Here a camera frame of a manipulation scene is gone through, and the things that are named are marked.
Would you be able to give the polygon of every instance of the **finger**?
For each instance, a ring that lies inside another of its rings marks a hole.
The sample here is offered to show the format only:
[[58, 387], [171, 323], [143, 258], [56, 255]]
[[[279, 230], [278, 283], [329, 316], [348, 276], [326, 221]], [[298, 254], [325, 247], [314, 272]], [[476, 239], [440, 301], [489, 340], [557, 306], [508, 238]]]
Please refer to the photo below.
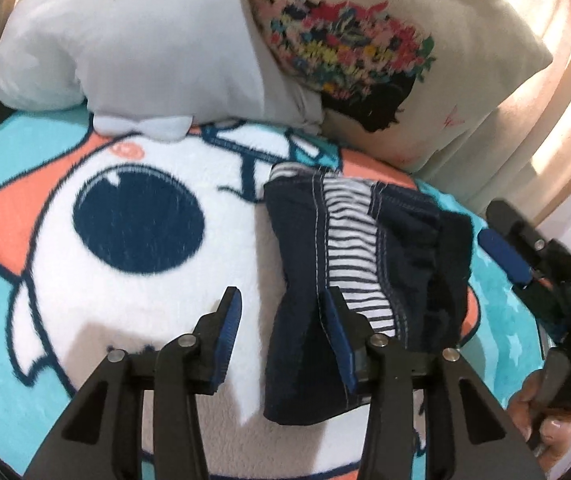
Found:
[[536, 397], [543, 383], [543, 370], [536, 370], [528, 375], [523, 381], [521, 390], [518, 392], [519, 400], [531, 402]]
[[515, 393], [505, 409], [513, 424], [528, 441], [532, 434], [532, 420], [530, 419], [530, 404], [520, 400], [519, 392]]
[[571, 413], [546, 418], [540, 433], [547, 449], [539, 456], [539, 465], [548, 472], [571, 448]]

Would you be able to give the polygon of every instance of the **floral pillow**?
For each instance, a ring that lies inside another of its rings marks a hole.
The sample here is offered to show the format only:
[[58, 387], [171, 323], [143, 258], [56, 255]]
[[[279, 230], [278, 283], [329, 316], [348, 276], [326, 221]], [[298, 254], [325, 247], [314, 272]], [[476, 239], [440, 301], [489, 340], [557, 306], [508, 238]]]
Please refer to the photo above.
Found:
[[281, 66], [322, 92], [331, 136], [407, 170], [552, 56], [505, 0], [252, 0]]

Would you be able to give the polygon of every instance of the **blanket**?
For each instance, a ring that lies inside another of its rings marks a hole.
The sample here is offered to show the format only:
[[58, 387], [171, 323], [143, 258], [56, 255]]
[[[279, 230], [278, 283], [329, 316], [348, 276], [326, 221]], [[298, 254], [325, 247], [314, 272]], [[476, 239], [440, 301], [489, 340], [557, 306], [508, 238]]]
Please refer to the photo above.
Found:
[[[216, 396], [198, 399], [212, 475], [355, 477], [367, 406], [306, 428], [262, 416], [267, 344], [284, 292], [262, 186], [287, 160], [374, 180], [399, 175], [291, 128], [210, 124], [163, 144], [136, 134], [105, 139], [89, 124], [87, 110], [75, 108], [18, 113], [0, 126], [0, 458], [23, 472], [106, 351], [160, 348], [191, 332], [235, 285], [243, 317], [228, 378]], [[441, 208], [466, 212], [416, 186]], [[471, 217], [475, 232], [485, 226]], [[480, 320], [462, 352], [505, 405], [541, 366], [536, 325], [477, 246], [470, 287]], [[149, 408], [144, 447], [152, 452]], [[417, 479], [424, 451], [420, 444]], [[144, 476], [153, 476], [150, 463]]]

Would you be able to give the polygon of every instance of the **folded clothing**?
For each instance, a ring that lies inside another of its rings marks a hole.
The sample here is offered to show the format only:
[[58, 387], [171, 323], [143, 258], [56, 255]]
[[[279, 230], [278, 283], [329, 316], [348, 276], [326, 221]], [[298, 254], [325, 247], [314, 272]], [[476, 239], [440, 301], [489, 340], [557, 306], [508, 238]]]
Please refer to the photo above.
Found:
[[266, 365], [269, 420], [316, 424], [359, 406], [341, 381], [320, 313], [330, 286], [375, 332], [411, 351], [459, 342], [469, 217], [442, 212], [418, 190], [288, 162], [275, 166], [264, 197], [287, 284]]

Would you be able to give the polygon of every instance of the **curtain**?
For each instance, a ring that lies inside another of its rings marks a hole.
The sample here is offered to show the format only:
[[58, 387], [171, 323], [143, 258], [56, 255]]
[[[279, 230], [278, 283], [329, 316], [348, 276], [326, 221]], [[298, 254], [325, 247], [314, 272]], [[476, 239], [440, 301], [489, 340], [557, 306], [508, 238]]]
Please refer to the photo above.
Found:
[[539, 223], [571, 193], [571, 0], [507, 1], [543, 38], [553, 63], [418, 176], [476, 213], [501, 197]]

